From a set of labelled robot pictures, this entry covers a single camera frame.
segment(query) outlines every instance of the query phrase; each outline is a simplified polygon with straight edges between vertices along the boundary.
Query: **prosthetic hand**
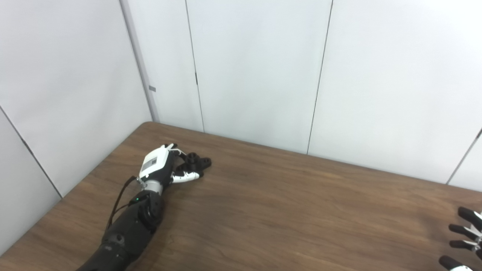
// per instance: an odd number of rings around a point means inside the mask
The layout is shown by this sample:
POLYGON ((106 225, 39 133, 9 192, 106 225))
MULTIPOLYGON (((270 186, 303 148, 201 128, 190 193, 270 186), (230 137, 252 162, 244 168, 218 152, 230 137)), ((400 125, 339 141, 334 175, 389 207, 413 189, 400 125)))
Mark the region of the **prosthetic hand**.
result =
POLYGON ((162 191, 172 183, 202 177, 203 170, 211 166, 211 159, 200 158, 194 152, 186 155, 176 147, 162 145, 144 158, 139 177, 130 178, 120 191, 100 247, 77 271, 124 271, 139 258, 162 222, 162 191), (174 169, 176 157, 184 163, 174 169), (141 185, 141 191, 117 209, 122 193, 134 180, 141 185), (114 214, 124 207, 125 211, 112 223, 114 214))
MULTIPOLYGON (((454 225, 450 224, 449 225, 449 230, 460 233, 465 235, 467 238, 471 239, 472 242, 470 241, 465 241, 465 240, 457 240, 457 241, 450 241, 450 246, 455 247, 455 248, 465 248, 468 249, 472 252, 475 252, 475 254, 482 259, 482 250, 481 250, 481 243, 482 243, 482 216, 474 212, 470 209, 464 208, 464 207, 459 207, 458 209, 458 215, 470 222, 475 229, 477 230, 472 230, 470 228, 466 228, 463 226, 459 225, 454 225)), ((447 270, 450 271, 476 271, 474 268, 469 268, 462 263, 450 258, 449 256, 442 256, 439 259, 439 263, 445 267, 447 270)))

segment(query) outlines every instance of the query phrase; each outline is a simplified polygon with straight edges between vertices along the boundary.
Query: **black cable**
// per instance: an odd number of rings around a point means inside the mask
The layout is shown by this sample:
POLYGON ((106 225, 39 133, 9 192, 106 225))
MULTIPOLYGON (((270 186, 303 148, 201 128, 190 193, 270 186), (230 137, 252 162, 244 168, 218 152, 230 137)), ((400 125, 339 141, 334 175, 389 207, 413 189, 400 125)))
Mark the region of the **black cable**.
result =
POLYGON ((117 210, 114 212, 114 215, 115 215, 118 211, 120 211, 122 208, 126 208, 127 206, 129 206, 129 204, 124 204, 124 205, 122 205, 121 207, 117 208, 117 210))
POLYGON ((136 177, 132 176, 130 177, 124 184, 124 186, 122 187, 122 189, 120 190, 120 193, 119 193, 119 196, 117 196, 117 200, 116 200, 116 203, 114 204, 114 208, 112 208, 112 212, 110 213, 110 216, 109 216, 109 220, 107 221, 107 226, 106 226, 106 230, 109 229, 109 227, 112 225, 112 219, 114 217, 114 214, 119 211, 120 209, 124 208, 126 205, 123 205, 122 207, 120 207, 119 209, 117 209, 117 205, 119 205, 119 201, 121 200, 121 197, 122 197, 122 194, 124 193, 124 190, 127 188, 127 186, 129 186, 129 184, 134 181, 135 179, 137 179, 136 177))

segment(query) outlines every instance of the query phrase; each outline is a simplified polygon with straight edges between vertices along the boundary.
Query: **wooden table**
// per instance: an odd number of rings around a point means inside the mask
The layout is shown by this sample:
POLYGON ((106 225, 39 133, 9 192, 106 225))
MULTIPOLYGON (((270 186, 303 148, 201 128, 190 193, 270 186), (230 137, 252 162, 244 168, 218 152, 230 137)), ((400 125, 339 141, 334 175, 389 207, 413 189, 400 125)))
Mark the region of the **wooden table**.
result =
MULTIPOLYGON (((0 258, 2 271, 74 271, 96 250, 122 184, 176 142, 210 157, 165 192, 164 221, 133 271, 429 271, 449 254, 456 209, 482 193, 215 135, 141 125, 0 258)), ((132 184, 123 202, 135 195, 132 184)))

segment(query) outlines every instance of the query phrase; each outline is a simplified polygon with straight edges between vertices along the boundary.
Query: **black fingertip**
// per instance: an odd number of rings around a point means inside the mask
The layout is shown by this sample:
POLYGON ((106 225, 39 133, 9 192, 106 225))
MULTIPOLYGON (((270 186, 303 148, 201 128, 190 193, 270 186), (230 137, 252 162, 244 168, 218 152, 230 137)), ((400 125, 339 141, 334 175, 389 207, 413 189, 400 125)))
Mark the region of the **black fingertip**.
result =
POLYGON ((460 226, 460 225, 455 225, 455 224, 450 224, 449 225, 449 230, 450 231, 453 231, 455 233, 460 233, 460 234, 464 234, 465 233, 465 228, 463 226, 460 226))
POLYGON ((454 248, 465 248, 465 249, 468 249, 468 250, 472 250, 472 248, 474 247, 473 244, 469 244, 469 243, 467 243, 465 241, 462 241, 462 240, 450 241, 449 245, 451 247, 454 247, 454 248))
POLYGON ((447 270, 452 270, 454 269, 455 267, 459 267, 459 266, 462 266, 463 264, 450 258, 449 256, 442 256, 440 257, 439 259, 439 263, 445 267, 447 270))
POLYGON ((458 216, 470 222, 478 231, 482 230, 482 220, 473 210, 465 207, 459 207, 458 216))

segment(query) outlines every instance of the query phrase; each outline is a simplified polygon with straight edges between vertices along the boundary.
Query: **white wall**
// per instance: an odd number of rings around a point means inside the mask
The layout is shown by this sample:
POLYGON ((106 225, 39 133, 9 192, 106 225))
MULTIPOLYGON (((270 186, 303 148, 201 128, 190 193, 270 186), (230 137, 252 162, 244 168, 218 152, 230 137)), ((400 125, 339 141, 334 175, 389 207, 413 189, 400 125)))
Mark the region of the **white wall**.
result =
POLYGON ((0 105, 62 195, 151 120, 117 0, 2 0, 0 48, 0 105))
POLYGON ((482 126, 481 13, 335 1, 309 154, 447 182, 482 126))
POLYGON ((207 133, 306 152, 330 0, 188 0, 207 133))
POLYGON ((60 196, 1 110, 0 173, 2 255, 60 200, 60 196))
POLYGON ((123 1, 161 123, 203 131, 186 4, 183 0, 123 1))
POLYGON ((480 137, 467 153, 449 184, 482 191, 482 139, 480 137))

